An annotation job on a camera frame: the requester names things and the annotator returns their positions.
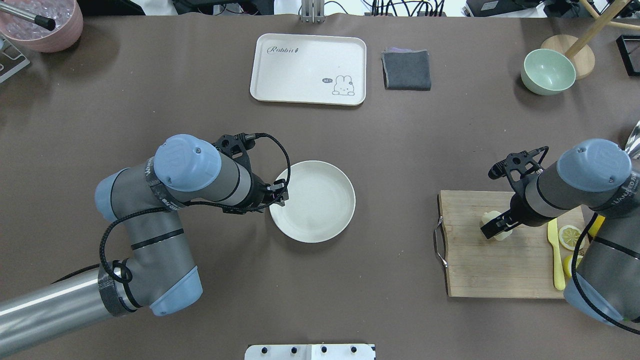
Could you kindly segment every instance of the green bowl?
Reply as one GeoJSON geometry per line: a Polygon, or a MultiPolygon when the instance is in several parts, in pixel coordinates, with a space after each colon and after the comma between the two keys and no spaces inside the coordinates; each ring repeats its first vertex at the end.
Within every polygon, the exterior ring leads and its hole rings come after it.
{"type": "Polygon", "coordinates": [[[575,82],[575,67],[565,55],[550,49],[531,51],[524,59],[520,77],[538,95],[555,95],[575,82]]]}

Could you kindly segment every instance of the wooden stand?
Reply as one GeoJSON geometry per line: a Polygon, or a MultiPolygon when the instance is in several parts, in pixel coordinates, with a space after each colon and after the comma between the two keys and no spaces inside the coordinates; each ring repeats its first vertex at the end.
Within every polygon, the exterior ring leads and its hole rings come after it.
{"type": "Polygon", "coordinates": [[[580,38],[571,35],[555,35],[542,43],[543,49],[555,50],[564,54],[575,67],[575,78],[580,80],[589,75],[595,67],[596,58],[591,48],[587,45],[591,39],[613,19],[630,0],[615,0],[613,4],[597,18],[595,23],[580,38]]]}

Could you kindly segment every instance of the white label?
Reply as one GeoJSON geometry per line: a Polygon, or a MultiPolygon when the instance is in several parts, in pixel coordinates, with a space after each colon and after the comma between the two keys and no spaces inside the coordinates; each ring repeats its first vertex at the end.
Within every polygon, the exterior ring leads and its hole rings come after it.
{"type": "Polygon", "coordinates": [[[495,7],[498,6],[498,2],[497,1],[491,1],[490,3],[484,3],[484,5],[482,5],[482,8],[480,9],[480,11],[485,11],[485,10],[492,10],[495,9],[495,7]]]}

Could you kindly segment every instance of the gray cloth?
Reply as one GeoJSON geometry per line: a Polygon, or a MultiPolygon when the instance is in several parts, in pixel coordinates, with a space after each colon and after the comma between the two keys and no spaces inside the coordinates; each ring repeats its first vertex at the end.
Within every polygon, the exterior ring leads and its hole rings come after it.
{"type": "Polygon", "coordinates": [[[400,90],[431,90],[429,53],[391,48],[382,52],[385,87],[400,90]]]}

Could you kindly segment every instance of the round plate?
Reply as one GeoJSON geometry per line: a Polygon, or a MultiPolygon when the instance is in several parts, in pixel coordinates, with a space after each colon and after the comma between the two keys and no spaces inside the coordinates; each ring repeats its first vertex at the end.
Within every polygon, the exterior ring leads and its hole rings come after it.
{"type": "MultiPolygon", "coordinates": [[[[285,179],[285,169],[278,179],[285,179]]],[[[347,175],[323,161],[291,166],[289,200],[269,207],[271,218],[288,237],[319,243],[340,234],[356,209],[356,193],[347,175]]]]}

